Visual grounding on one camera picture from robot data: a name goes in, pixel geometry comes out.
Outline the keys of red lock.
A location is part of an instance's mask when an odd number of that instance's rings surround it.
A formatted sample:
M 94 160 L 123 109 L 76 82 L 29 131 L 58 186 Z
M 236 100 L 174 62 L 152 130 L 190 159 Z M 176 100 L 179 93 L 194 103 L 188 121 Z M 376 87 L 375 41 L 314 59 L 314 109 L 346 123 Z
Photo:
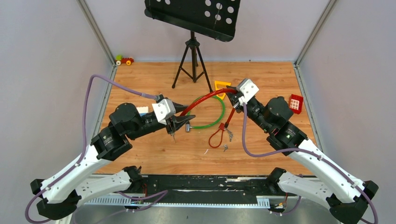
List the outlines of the keys of red lock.
M 170 135 L 171 135 L 173 141 L 176 143 L 175 132 L 171 132 Z

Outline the green cable lock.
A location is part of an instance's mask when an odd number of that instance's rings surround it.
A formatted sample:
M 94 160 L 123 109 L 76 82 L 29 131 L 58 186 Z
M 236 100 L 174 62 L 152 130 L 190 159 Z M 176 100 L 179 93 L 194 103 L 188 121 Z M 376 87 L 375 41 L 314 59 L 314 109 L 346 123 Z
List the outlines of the green cable lock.
M 220 102 L 220 105 L 221 105 L 221 114 L 220 114 L 220 116 L 219 116 L 214 122 L 212 122 L 212 123 L 210 123 L 210 124 L 208 124 L 208 125 L 203 125 L 203 126 L 191 126 L 190 123 L 187 123 L 187 124 L 185 125 L 185 130 L 186 130 L 187 133 L 189 133 L 192 129 L 207 129 L 207 128 L 209 128 L 209 127 L 212 127 L 212 126 L 218 124 L 218 123 L 223 119 L 223 117 L 224 117 L 224 115 L 225 115 L 225 112 L 226 112 L 225 103 L 223 102 L 223 100 L 222 100 L 221 98 L 219 98 L 219 97 L 217 97 L 217 96 L 212 96 L 212 98 L 214 98 L 214 99 L 216 99 L 216 100 L 218 100 L 218 101 Z

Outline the thick red cable lock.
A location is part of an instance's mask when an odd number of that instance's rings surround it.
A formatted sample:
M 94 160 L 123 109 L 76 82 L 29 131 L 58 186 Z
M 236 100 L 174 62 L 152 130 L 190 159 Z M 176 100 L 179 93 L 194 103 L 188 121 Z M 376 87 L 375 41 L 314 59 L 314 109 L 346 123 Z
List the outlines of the thick red cable lock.
M 206 100 L 209 99 L 209 98 L 212 98 L 212 96 L 216 96 L 216 95 L 219 94 L 219 93 L 228 93 L 228 92 L 236 92 L 236 90 L 235 90 L 235 89 L 231 89 L 231 88 L 224 88 L 224 89 L 220 89 L 220 90 L 217 90 L 217 91 L 213 91 L 213 92 L 210 92 L 210 93 L 208 93 L 208 94 L 206 94 L 206 95 L 200 96 L 200 97 L 196 98 L 196 99 L 189 105 L 189 107 L 188 107 L 187 109 L 185 109 L 183 112 L 181 112 L 180 115 L 181 115 L 181 116 L 183 116 L 183 115 L 189 115 L 189 114 L 190 114 L 190 111 L 191 111 L 194 107 L 196 107 L 197 105 L 199 105 L 200 103 L 206 101 Z

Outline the red padlock with thin cable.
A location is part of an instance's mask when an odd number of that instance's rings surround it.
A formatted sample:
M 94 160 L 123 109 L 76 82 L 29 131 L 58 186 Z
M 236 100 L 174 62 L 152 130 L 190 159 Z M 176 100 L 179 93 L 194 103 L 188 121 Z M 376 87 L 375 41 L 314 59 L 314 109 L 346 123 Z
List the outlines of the red padlock with thin cable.
M 223 141 L 225 131 L 225 124 L 221 123 L 217 129 L 208 139 L 208 144 L 211 148 L 219 148 Z

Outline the keys of green lock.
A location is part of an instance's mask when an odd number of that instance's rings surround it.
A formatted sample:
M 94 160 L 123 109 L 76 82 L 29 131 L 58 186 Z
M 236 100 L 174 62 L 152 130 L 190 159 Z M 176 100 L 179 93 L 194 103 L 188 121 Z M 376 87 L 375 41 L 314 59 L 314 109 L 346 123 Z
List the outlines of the keys of green lock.
M 229 141 L 231 142 L 233 139 L 233 133 L 230 130 L 228 130 L 227 128 L 225 130 L 227 131 L 228 136 L 229 136 Z

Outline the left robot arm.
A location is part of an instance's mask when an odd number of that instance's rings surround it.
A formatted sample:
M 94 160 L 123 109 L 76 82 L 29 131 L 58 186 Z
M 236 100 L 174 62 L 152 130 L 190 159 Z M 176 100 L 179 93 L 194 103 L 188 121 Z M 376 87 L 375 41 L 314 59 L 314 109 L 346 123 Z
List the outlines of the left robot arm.
M 173 135 L 193 119 L 193 115 L 181 115 L 184 109 L 185 105 L 167 98 L 154 104 L 154 110 L 144 115 L 140 115 L 132 103 L 119 105 L 110 114 L 108 126 L 92 138 L 79 157 L 51 178 L 31 182 L 33 194 L 40 197 L 36 205 L 38 213 L 50 220 L 59 220 L 96 197 L 124 190 L 139 192 L 143 188 L 143 177 L 137 166 L 125 167 L 96 181 L 88 178 L 130 150 L 132 140 L 161 129 Z

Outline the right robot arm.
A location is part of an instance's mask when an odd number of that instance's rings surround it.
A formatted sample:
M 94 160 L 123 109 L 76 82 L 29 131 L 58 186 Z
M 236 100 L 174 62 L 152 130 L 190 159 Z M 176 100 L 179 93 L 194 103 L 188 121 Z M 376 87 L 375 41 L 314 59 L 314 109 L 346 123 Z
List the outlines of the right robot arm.
M 345 171 L 326 156 L 308 136 L 290 122 L 293 111 L 284 97 L 260 103 L 249 91 L 243 94 L 236 88 L 227 94 L 234 109 L 252 120 L 267 135 L 275 154 L 299 162 L 317 178 L 313 182 L 282 168 L 275 168 L 267 177 L 267 190 L 273 195 L 292 193 L 309 199 L 329 210 L 334 218 L 344 224 L 356 224 L 370 208 L 374 223 L 379 222 L 372 202 L 378 191 L 373 181 L 363 181 Z

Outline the yellow triangular plastic piece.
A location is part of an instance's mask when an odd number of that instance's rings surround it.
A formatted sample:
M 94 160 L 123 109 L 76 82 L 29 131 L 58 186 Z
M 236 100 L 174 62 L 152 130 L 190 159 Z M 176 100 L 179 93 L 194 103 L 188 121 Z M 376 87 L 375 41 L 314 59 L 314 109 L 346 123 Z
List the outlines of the yellow triangular plastic piece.
M 218 81 L 218 80 L 214 81 L 214 87 L 215 87 L 216 91 L 220 90 L 220 89 L 227 88 L 227 86 L 231 86 L 231 83 L 230 82 L 224 82 L 224 81 Z M 216 96 L 218 98 L 220 98 L 221 100 L 223 100 L 226 97 L 226 94 L 225 93 L 219 93 Z

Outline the white blue block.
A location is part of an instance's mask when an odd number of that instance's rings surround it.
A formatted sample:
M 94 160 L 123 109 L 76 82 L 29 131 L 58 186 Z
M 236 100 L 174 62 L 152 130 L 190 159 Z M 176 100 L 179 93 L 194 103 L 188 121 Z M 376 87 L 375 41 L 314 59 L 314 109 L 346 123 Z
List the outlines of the white blue block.
M 139 115 L 142 117 L 143 115 L 146 115 L 149 113 L 149 107 L 148 106 L 141 106 L 136 108 Z

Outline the red window block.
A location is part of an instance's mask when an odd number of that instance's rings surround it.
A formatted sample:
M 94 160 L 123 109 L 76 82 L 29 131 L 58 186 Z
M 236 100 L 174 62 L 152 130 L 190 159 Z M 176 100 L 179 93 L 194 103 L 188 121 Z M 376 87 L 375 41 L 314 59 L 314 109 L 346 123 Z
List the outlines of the red window block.
M 295 113 L 300 114 L 304 103 L 304 97 L 291 94 L 289 98 L 289 108 Z

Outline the toy car red green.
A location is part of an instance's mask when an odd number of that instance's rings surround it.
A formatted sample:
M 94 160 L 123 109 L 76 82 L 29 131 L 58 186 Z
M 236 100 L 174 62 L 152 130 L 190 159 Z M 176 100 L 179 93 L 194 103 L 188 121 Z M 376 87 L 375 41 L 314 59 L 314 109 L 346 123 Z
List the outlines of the toy car red green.
M 115 63 L 118 66 L 122 65 L 122 64 L 126 64 L 126 65 L 130 66 L 133 62 L 134 62 L 134 59 L 131 57 L 123 57 L 122 55 L 117 55 L 115 57 Z

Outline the black music stand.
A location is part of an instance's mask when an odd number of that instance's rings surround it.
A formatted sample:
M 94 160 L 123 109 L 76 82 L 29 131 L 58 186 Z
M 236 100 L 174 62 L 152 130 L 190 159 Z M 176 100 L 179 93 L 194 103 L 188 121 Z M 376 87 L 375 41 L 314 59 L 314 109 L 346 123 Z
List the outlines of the black music stand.
M 180 73 L 183 72 L 193 82 L 205 77 L 209 91 L 213 91 L 196 34 L 221 42 L 232 41 L 235 37 L 241 1 L 146 0 L 144 3 L 144 13 L 147 17 L 190 32 L 172 88 L 175 88 Z

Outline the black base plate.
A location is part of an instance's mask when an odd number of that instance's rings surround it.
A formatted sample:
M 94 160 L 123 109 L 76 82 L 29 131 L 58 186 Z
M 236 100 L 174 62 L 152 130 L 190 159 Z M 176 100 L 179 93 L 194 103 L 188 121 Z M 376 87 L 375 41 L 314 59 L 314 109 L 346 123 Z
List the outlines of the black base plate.
M 237 175 L 145 175 L 123 193 L 151 196 L 164 190 L 167 194 L 162 203 L 254 204 L 257 196 L 286 197 L 266 176 Z

